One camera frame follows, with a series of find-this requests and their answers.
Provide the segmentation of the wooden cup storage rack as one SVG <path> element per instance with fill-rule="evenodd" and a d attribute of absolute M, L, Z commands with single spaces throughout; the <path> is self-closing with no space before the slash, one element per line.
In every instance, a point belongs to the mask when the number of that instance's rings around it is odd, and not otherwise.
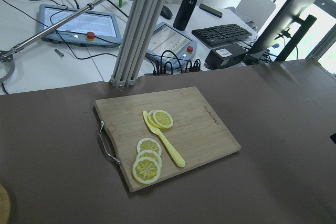
<path fill-rule="evenodd" d="M 1 204 L 1 224 L 8 224 L 10 217 L 10 198 L 7 190 L 3 185 L 0 185 L 0 204 Z"/>

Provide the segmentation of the lemon slice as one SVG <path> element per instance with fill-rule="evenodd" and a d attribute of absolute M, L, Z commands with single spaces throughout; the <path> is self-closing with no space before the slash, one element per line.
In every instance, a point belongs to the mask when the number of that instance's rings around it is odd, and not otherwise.
<path fill-rule="evenodd" d="M 153 121 L 162 129 L 169 129 L 173 126 L 173 118 L 164 110 L 155 110 L 152 113 Z"/>
<path fill-rule="evenodd" d="M 162 148 L 160 144 L 153 138 L 142 138 L 137 143 L 137 153 L 140 153 L 141 151 L 145 150 L 151 150 L 156 152 L 159 156 L 162 154 Z"/>
<path fill-rule="evenodd" d="M 153 126 L 153 127 L 156 127 L 158 128 L 159 126 L 155 123 L 155 121 L 153 120 L 153 111 L 149 111 L 148 112 L 148 115 L 147 115 L 147 120 L 149 121 L 149 123 Z"/>
<path fill-rule="evenodd" d="M 160 177 L 161 165 L 151 157 L 140 157 L 133 164 L 132 174 L 136 181 L 152 184 Z"/>
<path fill-rule="evenodd" d="M 153 150 L 143 150 L 140 151 L 137 154 L 136 159 L 139 159 L 141 157 L 150 157 L 152 159 L 154 159 L 160 166 L 162 165 L 162 159 L 160 154 L 158 154 L 157 152 L 153 151 Z"/>

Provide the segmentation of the black usb hub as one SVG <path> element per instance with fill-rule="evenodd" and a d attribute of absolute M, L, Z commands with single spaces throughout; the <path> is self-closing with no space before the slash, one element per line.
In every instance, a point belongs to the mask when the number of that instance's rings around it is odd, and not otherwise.
<path fill-rule="evenodd" d="M 201 71 L 201 61 L 188 60 L 185 65 L 179 65 L 177 68 L 172 68 L 171 62 L 160 63 L 157 60 L 148 59 L 150 63 L 149 70 L 145 71 L 146 76 L 170 76 L 179 73 L 189 73 L 189 72 L 200 72 Z"/>

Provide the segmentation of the wooden cutting board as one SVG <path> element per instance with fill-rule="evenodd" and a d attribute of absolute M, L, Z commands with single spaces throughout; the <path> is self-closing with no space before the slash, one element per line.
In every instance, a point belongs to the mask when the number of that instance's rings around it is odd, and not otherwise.
<path fill-rule="evenodd" d="M 145 188 L 132 176 L 136 144 L 145 137 L 158 140 L 143 119 L 143 111 L 164 110 L 174 121 L 162 130 L 184 158 L 186 165 L 177 167 L 165 149 L 158 181 L 164 181 L 241 149 L 228 127 L 196 87 L 136 94 L 95 101 L 100 120 L 113 144 L 129 191 Z"/>

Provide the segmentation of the blue teach pendant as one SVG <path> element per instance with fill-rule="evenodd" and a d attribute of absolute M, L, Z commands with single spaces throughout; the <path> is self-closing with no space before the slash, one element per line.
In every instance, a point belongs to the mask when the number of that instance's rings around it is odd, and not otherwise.
<path fill-rule="evenodd" d="M 76 11 L 75 8 L 64 9 L 41 4 L 37 30 L 43 31 Z M 114 14 L 88 11 L 44 35 L 42 40 L 53 43 L 66 42 L 82 47 L 112 48 L 120 46 L 122 37 Z"/>
<path fill-rule="evenodd" d="M 186 64 L 197 52 L 197 42 L 171 25 L 156 25 L 150 39 L 146 57 L 164 65 L 170 62 L 173 69 Z"/>

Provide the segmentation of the yellow plastic knife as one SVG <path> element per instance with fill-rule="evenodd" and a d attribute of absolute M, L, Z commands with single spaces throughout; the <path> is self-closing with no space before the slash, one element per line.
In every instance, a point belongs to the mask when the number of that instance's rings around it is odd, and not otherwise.
<path fill-rule="evenodd" d="M 161 142 L 165 146 L 167 152 L 170 154 L 170 156 L 171 156 L 172 160 L 174 161 L 175 165 L 178 166 L 178 167 L 184 167 L 185 166 L 185 160 L 183 159 L 183 157 L 174 148 L 174 146 L 168 141 L 168 139 L 164 136 L 164 134 L 160 131 L 160 129 L 155 128 L 148 121 L 148 119 L 147 119 L 148 112 L 143 111 L 142 114 L 143 114 L 143 118 L 144 118 L 144 121 L 145 121 L 147 127 L 149 128 L 149 130 L 152 133 L 154 133 L 155 135 L 157 135 L 160 138 Z"/>

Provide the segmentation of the black small box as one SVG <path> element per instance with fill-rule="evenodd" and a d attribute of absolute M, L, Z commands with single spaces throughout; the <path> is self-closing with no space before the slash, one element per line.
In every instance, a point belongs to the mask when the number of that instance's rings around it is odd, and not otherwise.
<path fill-rule="evenodd" d="M 224 69 L 241 63 L 247 51 L 239 44 L 229 44 L 212 49 L 205 59 L 209 69 Z"/>

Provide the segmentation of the black keyboard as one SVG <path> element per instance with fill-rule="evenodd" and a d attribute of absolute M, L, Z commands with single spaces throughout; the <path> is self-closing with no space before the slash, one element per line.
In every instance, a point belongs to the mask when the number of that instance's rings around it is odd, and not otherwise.
<path fill-rule="evenodd" d="M 222 45 L 233 40 L 245 40 L 252 35 L 237 24 L 218 25 L 192 30 L 192 34 L 208 46 Z"/>

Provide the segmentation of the black computer mouse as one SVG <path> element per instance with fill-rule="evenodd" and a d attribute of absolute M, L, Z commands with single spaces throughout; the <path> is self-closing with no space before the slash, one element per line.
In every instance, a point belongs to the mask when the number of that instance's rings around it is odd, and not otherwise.
<path fill-rule="evenodd" d="M 171 10 L 167 6 L 163 5 L 162 9 L 161 9 L 161 12 L 160 12 L 160 15 L 163 18 L 170 20 L 173 16 L 173 13 L 171 12 Z"/>

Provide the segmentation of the black water bottle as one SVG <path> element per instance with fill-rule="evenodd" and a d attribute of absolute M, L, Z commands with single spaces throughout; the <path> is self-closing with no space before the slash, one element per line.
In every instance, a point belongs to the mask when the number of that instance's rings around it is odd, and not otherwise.
<path fill-rule="evenodd" d="M 180 8 L 176 14 L 173 27 L 184 31 L 198 0 L 182 0 Z"/>

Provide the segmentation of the reach grabber tool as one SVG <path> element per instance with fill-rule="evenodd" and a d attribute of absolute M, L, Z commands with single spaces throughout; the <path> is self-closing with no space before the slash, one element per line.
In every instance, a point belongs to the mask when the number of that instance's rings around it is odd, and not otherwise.
<path fill-rule="evenodd" d="M 46 26 L 45 29 L 43 29 L 41 32 L 35 34 L 34 36 L 22 41 L 21 43 L 15 45 L 12 47 L 9 51 L 1 51 L 1 62 L 8 63 L 9 65 L 9 70 L 5 73 L 3 77 L 1 77 L 1 83 L 6 81 L 14 72 L 15 70 L 15 62 L 13 59 L 13 54 L 16 54 L 26 48 L 27 46 L 31 45 L 34 43 L 37 39 L 40 39 L 41 37 L 50 34 L 52 31 L 57 30 L 57 28 L 61 27 L 62 25 L 66 24 L 70 20 L 80 16 L 83 13 L 88 12 L 89 10 L 94 9 L 97 5 L 101 4 L 106 0 L 95 0 L 91 3 L 88 3 L 85 7 L 81 9 L 77 9 L 73 14 L 70 14 L 69 16 L 65 17 L 61 21 L 52 24 L 50 26 L 47 26 L 46 24 L 42 23 L 43 27 Z"/>

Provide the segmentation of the aluminium frame post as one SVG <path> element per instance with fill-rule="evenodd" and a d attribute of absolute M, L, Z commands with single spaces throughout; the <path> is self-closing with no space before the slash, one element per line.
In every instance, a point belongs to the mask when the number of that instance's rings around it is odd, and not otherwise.
<path fill-rule="evenodd" d="M 135 85 L 163 3 L 164 0 L 133 0 L 110 79 L 114 87 Z"/>

